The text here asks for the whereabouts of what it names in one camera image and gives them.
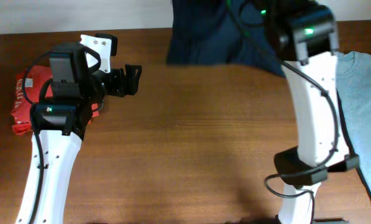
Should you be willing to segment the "navy blue shorts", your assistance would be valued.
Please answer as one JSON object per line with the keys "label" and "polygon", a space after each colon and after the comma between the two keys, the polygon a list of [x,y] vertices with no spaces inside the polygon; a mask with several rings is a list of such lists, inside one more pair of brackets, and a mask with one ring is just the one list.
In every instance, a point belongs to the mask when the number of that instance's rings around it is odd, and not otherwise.
{"label": "navy blue shorts", "polygon": [[250,1],[173,0],[169,65],[240,64],[283,76]]}

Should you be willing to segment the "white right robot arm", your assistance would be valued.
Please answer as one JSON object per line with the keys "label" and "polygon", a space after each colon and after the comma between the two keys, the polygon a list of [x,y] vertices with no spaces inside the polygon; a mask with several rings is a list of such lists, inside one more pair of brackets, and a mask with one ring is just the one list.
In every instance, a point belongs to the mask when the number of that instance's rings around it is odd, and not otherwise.
{"label": "white right robot arm", "polygon": [[331,172],[359,167],[336,88],[336,20],[316,1],[267,1],[262,16],[291,91],[298,132],[298,144],[274,157],[275,175],[284,183],[275,222],[314,223],[319,186]]}

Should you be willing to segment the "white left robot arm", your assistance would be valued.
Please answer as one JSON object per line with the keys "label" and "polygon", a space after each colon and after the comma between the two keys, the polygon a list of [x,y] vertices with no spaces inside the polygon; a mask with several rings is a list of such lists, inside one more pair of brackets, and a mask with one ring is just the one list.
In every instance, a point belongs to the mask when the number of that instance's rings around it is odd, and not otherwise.
{"label": "white left robot arm", "polygon": [[32,158],[16,223],[63,223],[71,171],[93,114],[105,96],[137,93],[140,65],[111,68],[117,42],[111,34],[82,35],[40,56],[49,59],[52,77],[29,102]]}

